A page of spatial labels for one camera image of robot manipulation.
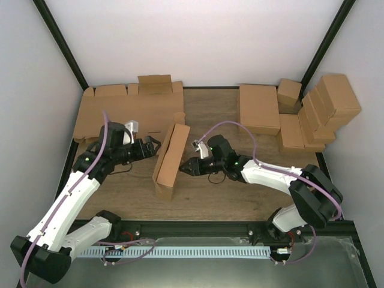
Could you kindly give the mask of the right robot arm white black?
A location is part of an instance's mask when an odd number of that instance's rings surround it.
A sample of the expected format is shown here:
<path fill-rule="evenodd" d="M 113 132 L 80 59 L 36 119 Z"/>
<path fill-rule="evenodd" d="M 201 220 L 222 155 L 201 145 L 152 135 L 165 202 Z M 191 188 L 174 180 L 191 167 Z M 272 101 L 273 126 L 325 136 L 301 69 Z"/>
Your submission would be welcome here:
<path fill-rule="evenodd" d="M 190 176 L 223 174 L 232 181 L 257 184 L 289 195 L 293 204 L 277 209 L 264 233 L 272 241 L 283 240 L 292 229 L 310 225 L 322 229 L 341 216 L 343 195 L 315 165 L 281 167 L 235 152 L 227 139 L 216 135 L 207 143 L 194 141 L 198 157 L 191 157 L 179 170 Z"/>

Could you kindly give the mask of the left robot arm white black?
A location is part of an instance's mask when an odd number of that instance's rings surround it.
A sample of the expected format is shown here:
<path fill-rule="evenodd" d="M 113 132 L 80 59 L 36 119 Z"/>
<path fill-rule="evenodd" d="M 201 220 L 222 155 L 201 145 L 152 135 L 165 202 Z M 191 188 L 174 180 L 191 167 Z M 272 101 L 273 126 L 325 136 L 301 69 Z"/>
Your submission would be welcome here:
<path fill-rule="evenodd" d="M 75 231 L 69 229 L 116 166 L 157 154 L 161 142 L 151 136 L 136 138 L 138 126 L 136 121 L 107 122 L 99 138 L 78 156 L 67 183 L 45 216 L 26 236 L 16 236 L 10 245 L 23 272 L 56 284 L 80 253 L 98 241 L 116 242 L 122 237 L 121 218 L 106 210 Z"/>

